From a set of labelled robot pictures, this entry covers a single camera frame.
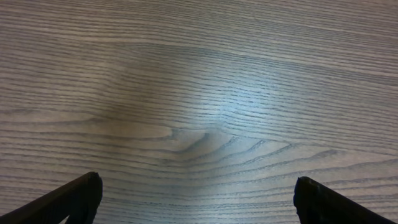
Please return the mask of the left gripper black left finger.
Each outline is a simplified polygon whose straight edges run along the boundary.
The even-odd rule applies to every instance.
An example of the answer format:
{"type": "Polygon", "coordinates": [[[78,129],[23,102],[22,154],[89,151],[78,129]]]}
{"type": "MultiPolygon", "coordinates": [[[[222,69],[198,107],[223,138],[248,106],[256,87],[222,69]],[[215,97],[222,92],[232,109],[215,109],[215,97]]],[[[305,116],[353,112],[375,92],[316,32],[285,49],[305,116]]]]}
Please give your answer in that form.
{"type": "Polygon", "coordinates": [[[1,216],[3,224],[92,224],[103,196],[103,181],[97,172],[81,177],[1,216]]]}

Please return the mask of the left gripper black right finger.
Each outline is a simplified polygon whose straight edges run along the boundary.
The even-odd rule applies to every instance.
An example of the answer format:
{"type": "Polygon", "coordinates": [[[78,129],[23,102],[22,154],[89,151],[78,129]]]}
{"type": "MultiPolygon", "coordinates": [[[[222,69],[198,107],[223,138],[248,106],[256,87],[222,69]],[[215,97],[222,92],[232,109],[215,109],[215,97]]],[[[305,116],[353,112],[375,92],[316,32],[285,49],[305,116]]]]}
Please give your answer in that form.
{"type": "Polygon", "coordinates": [[[396,224],[306,176],[293,201],[301,224],[396,224]]]}

